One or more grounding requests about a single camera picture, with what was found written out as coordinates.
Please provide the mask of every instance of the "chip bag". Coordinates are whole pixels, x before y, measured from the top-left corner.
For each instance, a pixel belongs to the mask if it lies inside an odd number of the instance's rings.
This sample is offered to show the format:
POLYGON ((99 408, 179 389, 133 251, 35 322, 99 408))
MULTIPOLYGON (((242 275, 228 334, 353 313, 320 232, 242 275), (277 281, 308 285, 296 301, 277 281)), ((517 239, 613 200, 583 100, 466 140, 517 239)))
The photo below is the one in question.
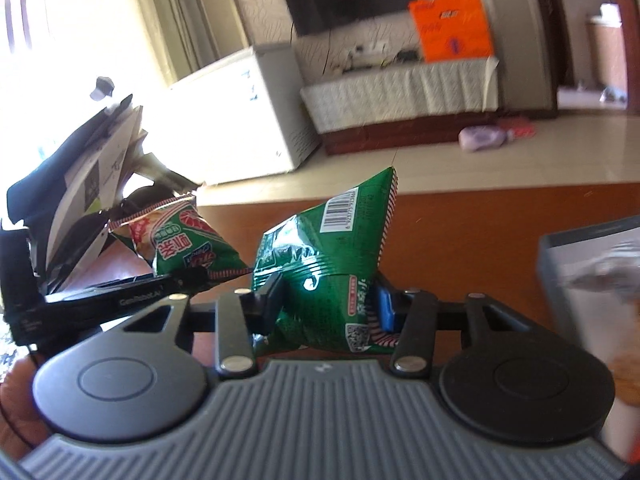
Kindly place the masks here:
POLYGON ((300 346, 393 351, 398 335, 380 330, 366 298, 393 215, 397 182, 394 168, 387 168, 264 234, 253 288, 273 272, 282 273, 289 286, 274 332, 255 336, 258 354, 300 346))
POLYGON ((111 233, 148 261, 154 274, 205 267, 212 283, 248 274, 238 252, 198 214, 194 196, 111 222, 111 233))

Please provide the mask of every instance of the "beige curtain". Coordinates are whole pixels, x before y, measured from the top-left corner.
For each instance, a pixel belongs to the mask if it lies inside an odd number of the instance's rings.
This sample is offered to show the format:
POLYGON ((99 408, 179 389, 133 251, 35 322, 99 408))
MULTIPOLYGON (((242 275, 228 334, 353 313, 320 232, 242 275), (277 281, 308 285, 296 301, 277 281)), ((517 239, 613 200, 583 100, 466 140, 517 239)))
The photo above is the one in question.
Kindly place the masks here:
POLYGON ((73 70, 111 77, 142 104, 216 59, 200 0, 45 1, 50 33, 73 70))

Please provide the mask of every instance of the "barcode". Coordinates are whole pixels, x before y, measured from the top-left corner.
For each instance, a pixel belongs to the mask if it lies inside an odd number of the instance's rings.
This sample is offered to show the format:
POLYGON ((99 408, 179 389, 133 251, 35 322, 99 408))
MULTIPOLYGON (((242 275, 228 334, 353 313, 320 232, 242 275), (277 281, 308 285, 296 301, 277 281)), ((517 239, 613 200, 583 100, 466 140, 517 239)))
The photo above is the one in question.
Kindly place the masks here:
POLYGON ((324 206, 320 232, 337 233, 353 231, 353 220, 355 218, 357 201, 357 187, 348 190, 342 195, 329 199, 324 206))

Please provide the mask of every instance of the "orange bag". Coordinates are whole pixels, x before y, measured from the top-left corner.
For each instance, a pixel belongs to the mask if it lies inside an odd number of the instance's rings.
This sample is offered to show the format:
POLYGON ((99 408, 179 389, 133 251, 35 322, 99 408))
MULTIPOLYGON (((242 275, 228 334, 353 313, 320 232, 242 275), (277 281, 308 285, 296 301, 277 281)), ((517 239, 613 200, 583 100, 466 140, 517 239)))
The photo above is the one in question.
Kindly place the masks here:
POLYGON ((427 62, 494 54, 482 0, 415 0, 409 11, 427 62))

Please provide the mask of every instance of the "white tablecloth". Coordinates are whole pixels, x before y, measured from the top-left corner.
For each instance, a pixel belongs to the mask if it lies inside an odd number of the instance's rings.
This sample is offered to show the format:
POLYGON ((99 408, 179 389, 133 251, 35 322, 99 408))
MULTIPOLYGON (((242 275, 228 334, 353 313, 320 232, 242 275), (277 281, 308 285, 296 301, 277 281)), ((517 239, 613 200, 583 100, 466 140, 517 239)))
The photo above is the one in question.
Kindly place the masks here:
POLYGON ((349 73, 302 89, 319 133, 421 116, 494 111, 495 57, 349 73))

